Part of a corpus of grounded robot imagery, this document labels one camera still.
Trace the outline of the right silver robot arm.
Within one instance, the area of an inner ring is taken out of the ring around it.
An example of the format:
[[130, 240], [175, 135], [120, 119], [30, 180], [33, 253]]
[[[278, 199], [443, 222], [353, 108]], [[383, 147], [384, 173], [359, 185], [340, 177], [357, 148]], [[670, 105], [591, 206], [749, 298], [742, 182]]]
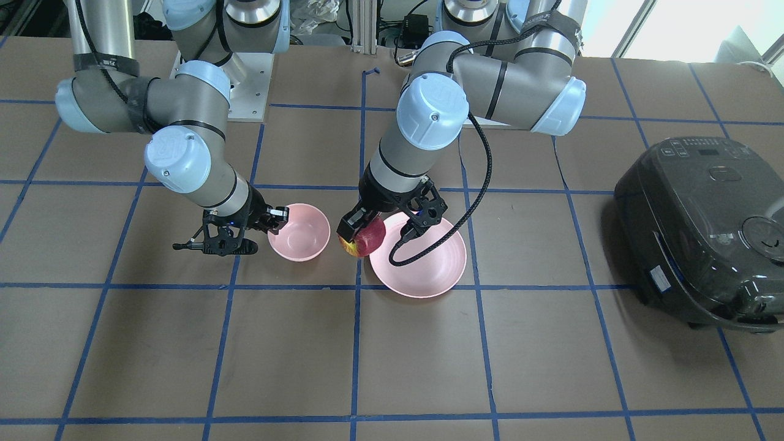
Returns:
[[240, 53], [282, 53], [288, 1], [165, 1], [165, 24], [184, 62], [171, 79], [145, 77], [134, 52], [129, 1], [67, 1], [75, 76], [61, 81], [61, 119], [82, 133], [151, 135], [145, 167], [203, 210], [198, 232], [173, 244], [207, 255], [251, 255], [247, 230], [277, 234], [288, 209], [266, 203], [224, 158], [232, 79]]

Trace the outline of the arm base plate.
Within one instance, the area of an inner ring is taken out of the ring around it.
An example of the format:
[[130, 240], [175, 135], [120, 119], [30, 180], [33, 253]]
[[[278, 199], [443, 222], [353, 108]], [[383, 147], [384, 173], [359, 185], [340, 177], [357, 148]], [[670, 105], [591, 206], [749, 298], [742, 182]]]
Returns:
[[218, 66], [177, 56], [169, 77], [187, 78], [177, 81], [165, 98], [184, 107], [176, 116], [214, 127], [224, 128], [226, 121], [263, 122], [273, 61], [269, 53], [230, 53]]

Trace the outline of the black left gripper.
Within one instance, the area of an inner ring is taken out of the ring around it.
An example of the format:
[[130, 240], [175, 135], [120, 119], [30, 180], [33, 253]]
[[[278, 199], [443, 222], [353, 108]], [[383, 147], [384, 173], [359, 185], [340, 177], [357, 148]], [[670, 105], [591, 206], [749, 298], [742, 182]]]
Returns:
[[409, 218], [401, 228], [401, 240], [422, 237], [429, 228], [442, 221], [448, 206], [428, 176], [415, 179], [414, 184], [408, 192], [393, 192], [383, 187], [372, 173], [365, 173], [359, 181], [358, 207], [342, 217], [337, 235], [353, 242], [358, 232], [380, 217], [380, 213], [400, 211]]

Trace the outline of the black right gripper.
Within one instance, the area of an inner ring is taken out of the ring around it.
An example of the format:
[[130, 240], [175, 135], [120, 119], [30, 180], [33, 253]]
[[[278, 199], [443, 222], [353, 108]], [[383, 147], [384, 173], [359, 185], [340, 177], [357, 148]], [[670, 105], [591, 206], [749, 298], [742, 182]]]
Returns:
[[248, 229], [278, 235], [289, 220], [288, 206], [271, 206], [254, 187], [247, 187], [246, 201], [233, 213], [218, 208], [206, 209], [202, 218], [204, 240], [191, 237], [185, 243], [174, 243], [173, 249], [192, 249], [206, 255], [252, 255], [258, 245], [246, 237]]

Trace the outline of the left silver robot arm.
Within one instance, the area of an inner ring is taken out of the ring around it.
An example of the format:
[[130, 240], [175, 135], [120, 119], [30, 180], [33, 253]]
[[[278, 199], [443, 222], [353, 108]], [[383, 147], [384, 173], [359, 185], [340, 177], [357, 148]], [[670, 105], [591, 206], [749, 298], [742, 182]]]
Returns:
[[586, 9], [585, 1], [440, 1], [337, 235], [353, 242], [380, 213], [429, 190], [429, 170], [470, 116], [549, 136], [571, 131], [586, 100], [585, 82], [571, 74]]

